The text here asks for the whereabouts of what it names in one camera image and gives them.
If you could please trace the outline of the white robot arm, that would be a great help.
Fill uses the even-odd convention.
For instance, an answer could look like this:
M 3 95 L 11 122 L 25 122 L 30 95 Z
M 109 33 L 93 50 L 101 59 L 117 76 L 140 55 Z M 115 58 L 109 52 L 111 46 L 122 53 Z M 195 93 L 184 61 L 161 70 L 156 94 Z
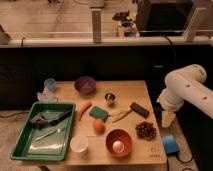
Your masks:
M 198 64 L 169 72 L 164 79 L 166 87 L 157 102 L 163 108 L 161 125 L 168 128 L 176 117 L 176 112 L 187 101 L 213 119 L 213 90 L 203 85 L 206 70 Z

